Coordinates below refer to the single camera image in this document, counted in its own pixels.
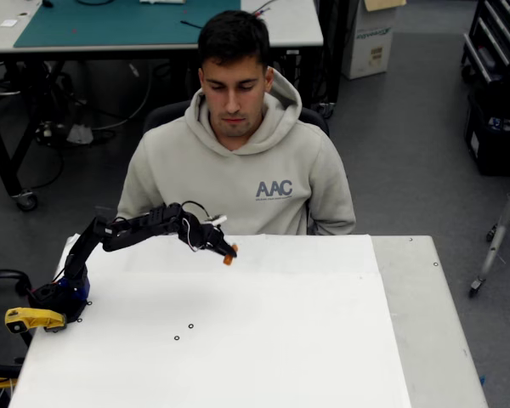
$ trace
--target short dark hair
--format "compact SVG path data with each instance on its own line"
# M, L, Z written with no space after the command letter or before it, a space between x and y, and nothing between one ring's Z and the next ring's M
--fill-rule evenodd
M269 31L264 21L240 10L224 11L212 17L198 37L200 63L215 59L218 65L257 56L258 62L270 64Z

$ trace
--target teal mat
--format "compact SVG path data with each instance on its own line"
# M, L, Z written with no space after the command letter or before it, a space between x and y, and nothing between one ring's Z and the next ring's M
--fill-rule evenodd
M75 0L52 0L54 7L40 7L14 46L196 43L200 29L181 24L181 20L204 26L217 13L240 9L240 1L187 0L185 4L150 4L115 0L94 7Z

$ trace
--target robotic arm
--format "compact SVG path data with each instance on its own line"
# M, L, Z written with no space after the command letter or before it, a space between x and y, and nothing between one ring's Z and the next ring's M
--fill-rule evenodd
M224 240L224 233L218 223L225 219L210 218L200 223L195 215L184 211L178 203L162 205L151 209L144 216L110 224L97 217L70 250L62 271L64 276L60 278L59 274L53 282L30 292L29 304L34 309L51 310L63 315L67 323L77 320L87 305L90 290L85 263L100 242L105 251L111 252L155 235L178 234L178 238L194 252L209 249L224 256L224 262L230 264L232 258L236 258L237 248ZM25 332L30 327L16 318L16 313L13 309L6 315L6 325L13 333Z

